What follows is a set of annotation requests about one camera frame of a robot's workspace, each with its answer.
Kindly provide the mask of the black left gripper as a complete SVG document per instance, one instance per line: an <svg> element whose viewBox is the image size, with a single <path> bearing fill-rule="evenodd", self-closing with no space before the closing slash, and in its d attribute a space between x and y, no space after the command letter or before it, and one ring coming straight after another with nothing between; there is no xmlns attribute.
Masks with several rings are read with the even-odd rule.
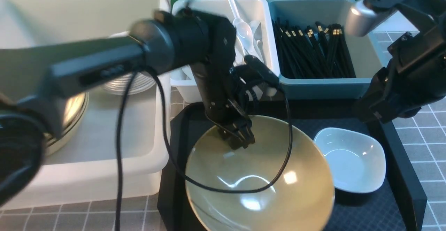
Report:
<svg viewBox="0 0 446 231"><path fill-rule="evenodd" d="M209 120L232 150L246 149L255 143L252 120L239 99L260 84L280 90L280 81L259 58L244 56L243 64L234 66L229 59L207 55L190 57L190 66Z"/></svg>

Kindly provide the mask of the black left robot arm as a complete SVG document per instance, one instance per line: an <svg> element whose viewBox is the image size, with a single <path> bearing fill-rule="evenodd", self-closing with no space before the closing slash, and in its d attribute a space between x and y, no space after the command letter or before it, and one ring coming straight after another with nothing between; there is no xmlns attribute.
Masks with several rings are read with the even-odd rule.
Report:
<svg viewBox="0 0 446 231"><path fill-rule="evenodd" d="M254 56L234 66L236 29L225 17L181 9L157 10L128 36L40 47L1 49L1 204L34 179L44 163L48 133L63 132L68 99L127 74L159 76L189 65L207 118L230 147L255 142L246 92L279 78Z"/></svg>

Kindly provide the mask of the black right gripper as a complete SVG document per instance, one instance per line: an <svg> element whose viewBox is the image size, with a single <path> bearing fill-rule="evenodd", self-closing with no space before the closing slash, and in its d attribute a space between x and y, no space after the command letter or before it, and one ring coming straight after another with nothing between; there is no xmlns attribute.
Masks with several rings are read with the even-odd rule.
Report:
<svg viewBox="0 0 446 231"><path fill-rule="evenodd" d="M390 45L391 59L374 74L365 94L353 105L362 122L387 123L411 118L422 106L445 97L445 2L429 1L421 11L410 10L419 18L424 12L438 19L420 29L417 36L406 32Z"/></svg>

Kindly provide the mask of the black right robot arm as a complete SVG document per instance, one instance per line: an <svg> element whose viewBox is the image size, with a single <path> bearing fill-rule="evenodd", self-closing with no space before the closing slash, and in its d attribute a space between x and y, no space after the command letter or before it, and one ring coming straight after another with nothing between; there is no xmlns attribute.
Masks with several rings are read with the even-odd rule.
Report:
<svg viewBox="0 0 446 231"><path fill-rule="evenodd" d="M411 118L445 97L445 0L358 0L350 8L345 32L365 36L396 12L419 33L406 32L388 47L390 61L353 106L362 122Z"/></svg>

